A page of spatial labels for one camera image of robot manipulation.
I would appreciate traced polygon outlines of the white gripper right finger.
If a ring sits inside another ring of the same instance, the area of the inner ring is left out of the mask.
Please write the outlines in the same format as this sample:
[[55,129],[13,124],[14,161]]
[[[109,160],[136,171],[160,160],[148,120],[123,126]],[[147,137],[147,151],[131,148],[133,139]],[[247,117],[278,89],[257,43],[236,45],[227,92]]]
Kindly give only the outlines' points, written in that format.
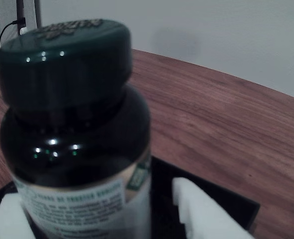
[[252,239],[215,200],[189,179],[172,180],[172,201],[188,239]]

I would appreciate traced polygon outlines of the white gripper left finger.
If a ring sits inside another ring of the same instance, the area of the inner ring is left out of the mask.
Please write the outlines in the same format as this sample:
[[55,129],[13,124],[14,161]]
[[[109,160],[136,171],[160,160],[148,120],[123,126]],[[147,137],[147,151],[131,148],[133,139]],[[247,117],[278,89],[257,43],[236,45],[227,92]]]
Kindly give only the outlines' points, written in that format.
[[0,203],[0,239],[34,239],[18,194],[6,194]]

